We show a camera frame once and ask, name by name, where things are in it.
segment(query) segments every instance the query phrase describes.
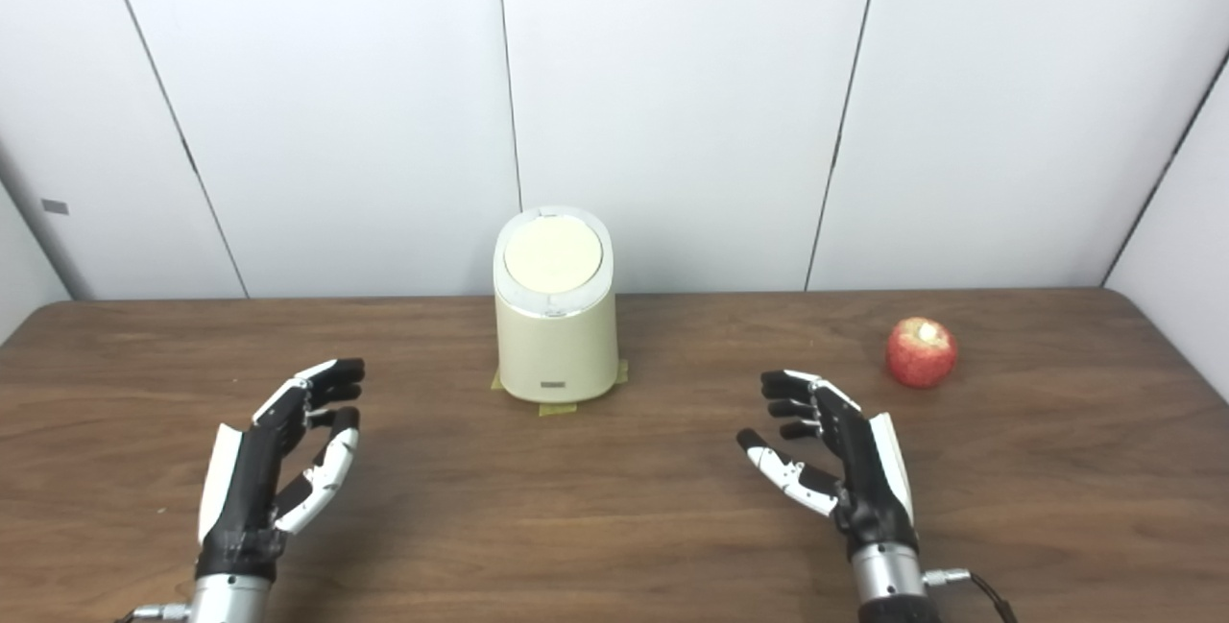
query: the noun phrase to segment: apple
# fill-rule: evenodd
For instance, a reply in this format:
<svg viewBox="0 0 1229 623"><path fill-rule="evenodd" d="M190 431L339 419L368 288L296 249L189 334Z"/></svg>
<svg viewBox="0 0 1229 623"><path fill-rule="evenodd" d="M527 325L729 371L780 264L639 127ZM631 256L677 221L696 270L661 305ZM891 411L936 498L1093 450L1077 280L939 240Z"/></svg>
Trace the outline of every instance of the apple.
<svg viewBox="0 0 1229 623"><path fill-rule="evenodd" d="M956 338L940 322L914 316L887 335L887 370L911 388L933 388L956 366Z"/></svg>

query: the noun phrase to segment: white wall panel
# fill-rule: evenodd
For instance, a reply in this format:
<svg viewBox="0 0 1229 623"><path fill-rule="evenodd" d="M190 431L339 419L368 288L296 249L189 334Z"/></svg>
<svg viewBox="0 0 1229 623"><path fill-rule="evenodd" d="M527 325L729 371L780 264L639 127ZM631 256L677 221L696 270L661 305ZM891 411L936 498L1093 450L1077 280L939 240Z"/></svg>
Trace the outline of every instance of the white wall panel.
<svg viewBox="0 0 1229 623"><path fill-rule="evenodd" d="M66 299L64 283L0 187L0 343L41 305Z"/></svg>
<svg viewBox="0 0 1229 623"><path fill-rule="evenodd" d="M1220 77L1106 286L1229 398L1229 81Z"/></svg>
<svg viewBox="0 0 1229 623"><path fill-rule="evenodd" d="M123 0L0 1L0 172L79 297L243 295Z"/></svg>
<svg viewBox="0 0 1229 623"><path fill-rule="evenodd" d="M504 0L526 206L624 291L798 290L865 0Z"/></svg>
<svg viewBox="0 0 1229 623"><path fill-rule="evenodd" d="M252 296L490 291L499 0L132 0Z"/></svg>
<svg viewBox="0 0 1229 623"><path fill-rule="evenodd" d="M871 0L811 289L1095 285L1229 0Z"/></svg>

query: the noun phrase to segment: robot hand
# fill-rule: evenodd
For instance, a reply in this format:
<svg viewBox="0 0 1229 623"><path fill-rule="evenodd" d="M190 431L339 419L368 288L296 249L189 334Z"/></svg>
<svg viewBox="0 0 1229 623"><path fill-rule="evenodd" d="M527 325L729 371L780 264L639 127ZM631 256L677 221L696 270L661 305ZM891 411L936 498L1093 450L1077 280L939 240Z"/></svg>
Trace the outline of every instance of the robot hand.
<svg viewBox="0 0 1229 623"><path fill-rule="evenodd" d="M359 410L327 409L363 390L361 359L334 359L295 374L238 431L218 428L200 498L197 587L190 605L134 609L128 621L259 623L286 539L333 499L359 445ZM328 440L302 474L278 492L281 461L308 430L328 426Z"/></svg>
<svg viewBox="0 0 1229 623"><path fill-rule="evenodd" d="M773 450L751 429L737 440L755 466L787 496L831 519L847 541L862 623L938 623L918 566L918 537L908 474L887 414L869 421L833 383L811 374L761 375L773 417L798 417L780 428L787 440L817 437L842 462L844 477Z"/></svg>

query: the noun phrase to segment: brown wooden tabletop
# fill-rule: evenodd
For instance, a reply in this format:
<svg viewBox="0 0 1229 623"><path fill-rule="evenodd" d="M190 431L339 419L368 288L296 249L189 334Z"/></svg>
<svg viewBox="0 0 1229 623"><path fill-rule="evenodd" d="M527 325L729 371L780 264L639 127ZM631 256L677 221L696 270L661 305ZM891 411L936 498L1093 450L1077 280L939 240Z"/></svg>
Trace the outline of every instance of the brown wooden tabletop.
<svg viewBox="0 0 1229 623"><path fill-rule="evenodd" d="M269 623L852 621L842 539L734 442L775 437L757 377L778 367L892 412L923 566L980 571L1021 623L1225 619L1229 408L1113 291L618 307L630 381L542 418L490 390L489 297L44 308L0 348L0 619L187 598L218 423L334 356L367 361L363 441L281 558ZM914 313L960 340L936 391L884 372ZM934 597L946 623L995 619L971 585Z"/></svg>

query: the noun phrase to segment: black cable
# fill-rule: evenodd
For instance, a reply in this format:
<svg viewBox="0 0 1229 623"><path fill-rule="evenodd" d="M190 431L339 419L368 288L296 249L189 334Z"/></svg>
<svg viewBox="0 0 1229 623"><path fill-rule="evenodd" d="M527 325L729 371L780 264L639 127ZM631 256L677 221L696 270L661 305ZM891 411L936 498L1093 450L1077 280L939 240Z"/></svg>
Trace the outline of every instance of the black cable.
<svg viewBox="0 0 1229 623"><path fill-rule="evenodd" d="M999 612L999 618L1003 619L1003 623L1018 623L1018 619L1015 619L1015 612L1011 611L1011 605L1008 603L1005 598L1000 597L999 594L994 591L994 587L987 582L987 580L983 580L977 573L970 573L968 579L972 580L975 585L981 587L981 590L986 592L986 596L991 597L991 601L994 602L994 611Z"/></svg>

